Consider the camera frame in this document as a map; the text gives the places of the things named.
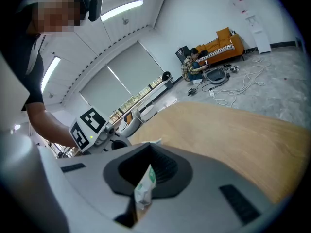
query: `person sitting on floor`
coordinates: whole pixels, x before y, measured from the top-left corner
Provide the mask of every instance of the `person sitting on floor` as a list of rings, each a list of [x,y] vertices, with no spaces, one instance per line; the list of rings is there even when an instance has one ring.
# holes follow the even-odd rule
[[[196,62],[199,56],[197,49],[190,50],[190,56],[188,56],[182,64],[182,76],[183,78],[193,83],[200,83],[203,80],[202,71],[206,70],[207,66],[200,67],[199,63]]]

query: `black t-shirt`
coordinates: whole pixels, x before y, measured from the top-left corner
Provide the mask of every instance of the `black t-shirt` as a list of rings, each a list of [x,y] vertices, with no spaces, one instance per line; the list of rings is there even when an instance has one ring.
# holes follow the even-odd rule
[[[29,91],[29,97],[25,104],[41,102],[43,103],[41,93],[41,83],[43,79],[43,61],[40,53],[37,56],[32,71],[26,75],[30,54],[32,48],[39,50],[39,44],[36,44],[40,35],[27,35],[26,30],[32,20],[33,7],[36,3],[26,6],[21,12],[15,14],[10,22],[9,37],[5,37],[2,42],[2,54],[15,73],[19,81]]]

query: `sticker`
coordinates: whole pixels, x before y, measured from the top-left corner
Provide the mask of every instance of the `sticker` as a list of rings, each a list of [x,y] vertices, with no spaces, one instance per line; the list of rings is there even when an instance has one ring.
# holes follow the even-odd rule
[[[156,180],[156,174],[155,174],[155,172],[154,172],[152,167],[149,170],[149,178],[150,178],[152,183],[155,182],[155,180]]]
[[[89,144],[89,141],[83,134],[77,122],[73,125],[72,129],[70,130],[70,133],[73,136],[74,141],[81,150],[83,150]]]
[[[106,120],[103,119],[94,108],[85,112],[80,118],[95,133],[98,133],[106,123]]]

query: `white wall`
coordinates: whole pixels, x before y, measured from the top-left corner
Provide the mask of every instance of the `white wall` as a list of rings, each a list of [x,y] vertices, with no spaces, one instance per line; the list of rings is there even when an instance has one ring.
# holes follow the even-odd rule
[[[270,43],[294,41],[295,32],[278,0],[244,0],[262,21]],[[187,45],[194,48],[217,38],[216,31],[229,27],[244,40],[246,48],[255,47],[254,39],[238,10],[229,0],[165,0],[156,23],[167,42],[168,52]]]
[[[40,143],[41,147],[47,146],[47,143],[42,140],[36,131],[33,130],[32,136],[29,136],[29,122],[22,123],[20,128],[16,130],[15,133],[27,135],[35,144]]]
[[[142,36],[139,42],[150,53],[163,71],[169,71],[174,80],[181,76],[181,62],[175,55],[177,48],[172,41],[157,28],[151,30],[149,34]]]
[[[79,117],[89,110],[91,106],[82,98],[79,92],[74,92],[65,104],[65,110],[73,117]]]
[[[68,111],[62,110],[52,113],[54,117],[62,124],[70,127],[75,120],[75,116],[69,113]]]

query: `person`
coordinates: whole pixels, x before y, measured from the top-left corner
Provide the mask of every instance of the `person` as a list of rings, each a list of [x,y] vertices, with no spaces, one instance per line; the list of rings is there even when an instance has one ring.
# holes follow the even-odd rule
[[[195,62],[198,59],[199,51],[197,49],[190,50],[190,56],[188,56],[182,64],[182,76],[184,80],[194,83],[200,83],[203,80],[202,71],[206,70],[207,66],[200,67],[199,63]]]
[[[68,147],[76,147],[69,128],[48,112],[43,103],[44,68],[39,52],[42,43],[38,39],[40,35],[70,31],[70,27],[80,25],[89,4],[90,0],[47,0],[27,5],[10,21],[8,37],[1,39],[5,60],[30,93],[22,110],[27,111],[31,125],[48,141]]]

